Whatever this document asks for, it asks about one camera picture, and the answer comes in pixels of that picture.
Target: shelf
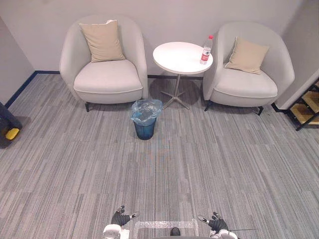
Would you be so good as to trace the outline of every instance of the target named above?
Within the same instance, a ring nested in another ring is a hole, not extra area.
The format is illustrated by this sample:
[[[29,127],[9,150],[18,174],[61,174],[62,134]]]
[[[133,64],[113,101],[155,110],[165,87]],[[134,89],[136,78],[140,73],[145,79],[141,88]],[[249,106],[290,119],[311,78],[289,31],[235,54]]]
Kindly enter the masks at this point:
[[[292,106],[290,110],[301,124],[305,123],[307,120],[314,116],[314,114],[307,108],[307,106],[303,104],[294,104],[294,106]],[[316,117],[308,124],[319,125],[319,117]]]
[[[319,112],[319,92],[308,91],[302,98],[315,113]]]

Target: gray armchair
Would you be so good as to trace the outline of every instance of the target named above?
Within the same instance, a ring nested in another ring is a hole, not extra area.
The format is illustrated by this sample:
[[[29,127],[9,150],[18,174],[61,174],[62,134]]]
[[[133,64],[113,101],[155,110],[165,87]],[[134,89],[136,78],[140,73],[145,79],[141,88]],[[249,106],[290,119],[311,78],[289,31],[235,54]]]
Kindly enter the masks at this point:
[[[91,62],[91,52],[79,23],[118,21],[125,60]],[[121,15],[90,15],[69,28],[62,50],[60,73],[72,95],[89,103],[117,104],[148,97],[148,77],[144,42],[135,22]]]
[[[261,74],[226,69],[236,37],[270,46],[261,65]],[[208,101],[238,107],[259,107],[273,103],[294,81],[295,74],[286,45],[273,30],[253,22],[223,25],[213,42],[213,66],[203,77],[203,96]]]

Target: white round tabletop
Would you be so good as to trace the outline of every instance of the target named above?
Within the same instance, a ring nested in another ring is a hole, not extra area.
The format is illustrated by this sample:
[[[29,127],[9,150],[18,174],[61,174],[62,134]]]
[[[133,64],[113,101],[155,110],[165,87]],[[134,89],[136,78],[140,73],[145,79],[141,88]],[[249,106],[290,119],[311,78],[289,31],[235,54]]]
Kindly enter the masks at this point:
[[[199,61],[203,47],[188,42],[168,42],[159,45],[153,51],[155,63],[172,73],[192,75],[206,71],[213,64],[209,54],[208,61],[202,65]]]

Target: white wall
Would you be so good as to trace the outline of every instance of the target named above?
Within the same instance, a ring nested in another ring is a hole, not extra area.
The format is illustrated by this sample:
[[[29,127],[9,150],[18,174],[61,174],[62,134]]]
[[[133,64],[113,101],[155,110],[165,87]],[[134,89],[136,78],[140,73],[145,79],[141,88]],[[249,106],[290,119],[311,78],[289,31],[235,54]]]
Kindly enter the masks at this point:
[[[0,17],[0,102],[6,104],[34,68]]]
[[[148,74],[161,74],[152,59],[158,45],[202,45],[226,22],[251,20],[282,34],[303,0],[3,0],[0,16],[36,70],[58,70],[64,36],[76,19],[119,13],[141,27]]]
[[[319,76],[319,0],[306,0],[284,33],[295,81],[276,100],[287,109]]]

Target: red bottle label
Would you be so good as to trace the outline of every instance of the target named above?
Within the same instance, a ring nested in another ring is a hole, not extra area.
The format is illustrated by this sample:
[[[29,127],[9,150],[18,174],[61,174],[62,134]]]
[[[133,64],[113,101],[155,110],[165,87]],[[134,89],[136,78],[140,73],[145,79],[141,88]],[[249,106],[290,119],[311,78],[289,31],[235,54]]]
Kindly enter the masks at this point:
[[[205,55],[205,54],[203,53],[202,56],[201,56],[201,60],[202,60],[202,61],[207,61],[207,60],[208,60],[208,57],[209,57],[209,54],[208,54],[208,55]]]

